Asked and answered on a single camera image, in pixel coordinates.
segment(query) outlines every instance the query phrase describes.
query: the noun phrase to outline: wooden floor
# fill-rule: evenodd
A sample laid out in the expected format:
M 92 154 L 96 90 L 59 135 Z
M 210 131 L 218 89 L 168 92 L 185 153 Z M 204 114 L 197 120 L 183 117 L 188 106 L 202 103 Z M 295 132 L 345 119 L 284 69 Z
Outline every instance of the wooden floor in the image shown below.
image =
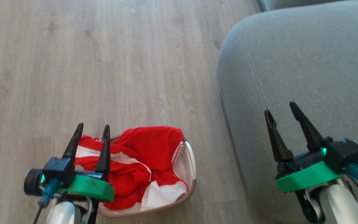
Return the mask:
M 183 129 L 198 185 L 185 204 L 98 223 L 266 223 L 247 196 L 220 106 L 215 65 L 253 0 L 0 0 L 0 224 L 31 223 L 30 168 L 74 129 Z M 44 223 L 48 210 L 39 223 Z

